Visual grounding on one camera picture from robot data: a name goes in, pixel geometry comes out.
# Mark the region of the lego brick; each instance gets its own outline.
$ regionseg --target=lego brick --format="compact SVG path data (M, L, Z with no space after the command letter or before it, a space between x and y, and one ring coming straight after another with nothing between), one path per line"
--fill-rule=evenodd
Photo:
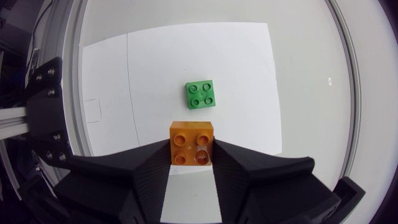
M210 166L212 145L211 122L174 121L170 126L172 165Z
M216 106L213 81L190 82L185 84L187 103L190 110Z

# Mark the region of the metal frame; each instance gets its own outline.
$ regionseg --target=metal frame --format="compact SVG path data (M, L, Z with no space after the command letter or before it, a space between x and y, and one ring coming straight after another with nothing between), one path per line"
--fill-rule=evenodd
M347 60L349 73L349 87L351 90L351 119L349 124L349 136L347 143L346 155L343 167L341 169L340 178L348 176L353 166L356 148L358 147L359 128L361 125L361 84L359 82L359 69L356 60L353 41L348 31L347 24L338 7L336 0L325 0L329 7L331 15L335 20L344 52Z
M55 1L42 40L39 64L61 57L62 93L69 143L73 153L90 156L78 94L78 44L87 0Z

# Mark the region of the lego stud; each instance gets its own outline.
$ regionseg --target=lego stud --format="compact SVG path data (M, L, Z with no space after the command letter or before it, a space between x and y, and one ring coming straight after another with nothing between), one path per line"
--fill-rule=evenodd
M176 157L174 157L174 161L177 165L184 165L185 163L185 157L182 155L177 155Z
M192 106L198 106L198 105L199 105L199 100L193 99L193 100L191 101L191 105L192 105Z
M185 145L185 136L182 134L176 134L174 136L174 144L176 146L183 146Z
M208 91L210 88L211 88L211 85L210 85L209 83L203 84L203 89L204 89L205 91Z
M198 146L207 146L208 143L209 143L209 137L206 134L200 134L197 137Z
M209 154L204 150L198 151L196 159L199 165L206 165L209 162Z
M210 103L212 103L212 102L213 102L212 97L208 97L208 98L205 99L205 103L206 103L206 104L210 104Z
M198 91L198 87L195 86L195 85L192 85L192 86L189 87L189 91L190 91L191 93L194 93L194 92Z

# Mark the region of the white surface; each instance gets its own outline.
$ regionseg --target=white surface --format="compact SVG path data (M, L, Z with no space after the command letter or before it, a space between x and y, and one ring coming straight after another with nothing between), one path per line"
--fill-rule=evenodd
M351 105L343 46L324 1L88 0L80 46L196 22L268 24L282 119L279 156L314 158L313 173L334 188L345 157Z
M127 35L120 35L83 49L83 100L85 112L99 101L101 121L85 113L94 156L113 154L139 146L134 125L127 70Z
M213 171L170 175L160 221L221 223Z
M99 99L86 100L84 102L84 107L87 123L95 123L102 120L102 112Z
M282 152L267 24L167 26L130 33L127 41L141 145L169 138L173 121L211 121L219 140L272 155ZM189 110L185 83L203 80L213 80L216 106Z
M358 58L362 118L349 175L366 194L345 223L369 223L398 165L398 46L378 1L338 1Z

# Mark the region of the white paper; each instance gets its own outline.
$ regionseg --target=white paper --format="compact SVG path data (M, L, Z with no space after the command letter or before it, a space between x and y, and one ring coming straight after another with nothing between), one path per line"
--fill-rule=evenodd
M129 91L127 35L85 47L82 64L82 94L93 156L138 147ZM90 100L98 101L98 109L101 107L99 122L91 123L98 119L98 111Z
M127 39L141 146L169 138L173 121L211 121L216 139L272 155L282 152L267 24L182 24L133 32ZM213 80L216 106L189 110L185 83L202 80ZM170 173L195 169L178 166Z
M84 102L86 123L101 122L101 105L99 99L86 100Z

